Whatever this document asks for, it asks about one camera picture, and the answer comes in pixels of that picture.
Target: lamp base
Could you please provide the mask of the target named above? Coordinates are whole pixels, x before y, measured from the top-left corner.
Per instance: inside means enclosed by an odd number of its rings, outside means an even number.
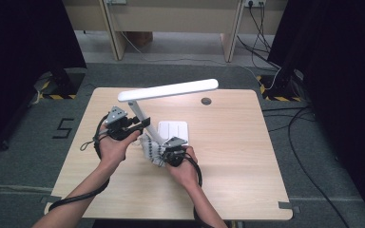
[[[163,139],[178,137],[188,142],[188,123],[187,122],[159,122],[158,133]]]

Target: forearm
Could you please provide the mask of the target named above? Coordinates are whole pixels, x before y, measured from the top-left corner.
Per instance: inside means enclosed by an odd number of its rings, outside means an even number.
[[[227,227],[218,212],[203,193],[203,190],[197,184],[185,187],[185,190],[194,203],[198,216],[203,222],[215,228]]]
[[[109,179],[114,170],[114,168],[99,165],[67,198],[80,196],[98,189]],[[94,197],[56,207],[43,216],[33,227],[76,227],[93,199]]]

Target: gray carpet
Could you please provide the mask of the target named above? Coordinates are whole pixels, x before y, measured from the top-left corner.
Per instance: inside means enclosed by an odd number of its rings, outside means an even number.
[[[56,182],[95,87],[149,87],[215,78],[220,88],[254,89],[259,94],[257,81],[249,71],[238,66],[88,64],[87,67],[76,99],[40,100],[18,123],[10,137],[9,150],[0,151],[0,227],[30,227],[43,216],[45,204],[41,200],[49,196]],[[257,75],[268,73],[254,71]],[[264,101],[260,94],[259,102],[263,110],[307,105]],[[291,149],[287,125],[292,118],[283,115],[296,112],[296,109],[264,112],[295,215],[288,221],[246,221],[245,227],[345,227],[306,177]],[[306,112],[309,113],[302,116],[304,119],[295,121],[291,127],[291,139],[299,159],[350,227],[365,227],[363,200],[336,160],[335,151],[312,110]],[[57,129],[61,122],[69,132]],[[82,219],[79,227],[91,227],[93,222],[93,219]]]

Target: metal bracket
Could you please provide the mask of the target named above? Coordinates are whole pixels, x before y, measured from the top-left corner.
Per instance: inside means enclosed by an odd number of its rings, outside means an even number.
[[[112,124],[120,119],[122,119],[122,117],[125,117],[127,115],[127,113],[125,111],[123,111],[121,108],[119,108],[118,106],[113,106],[111,108],[111,111],[108,113],[108,117],[105,120],[106,124]]]
[[[163,146],[165,148],[172,148],[172,147],[176,147],[176,146],[179,146],[179,145],[182,145],[182,144],[186,144],[186,143],[188,143],[188,142],[185,141],[185,140],[183,140],[183,139],[180,139],[178,137],[173,137],[170,140],[168,140],[167,142],[165,142],[163,144]]]
[[[126,0],[106,0],[109,6],[113,5],[126,5]]]

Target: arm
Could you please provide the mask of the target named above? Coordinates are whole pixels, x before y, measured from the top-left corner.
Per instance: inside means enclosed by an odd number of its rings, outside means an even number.
[[[103,138],[100,141],[102,159],[99,165],[67,198],[80,196],[101,187],[123,161],[127,147],[138,138],[139,134],[139,131],[135,131],[119,142],[110,137]],[[38,220],[33,227],[76,227],[93,199],[94,197],[56,207]]]
[[[198,162],[192,147],[188,146],[186,148],[186,153],[188,153],[195,162]],[[197,172],[189,161],[184,160],[178,167],[167,164],[166,168],[176,182],[178,182],[188,193],[194,203],[198,216],[202,221],[216,228],[227,227],[198,185]]]

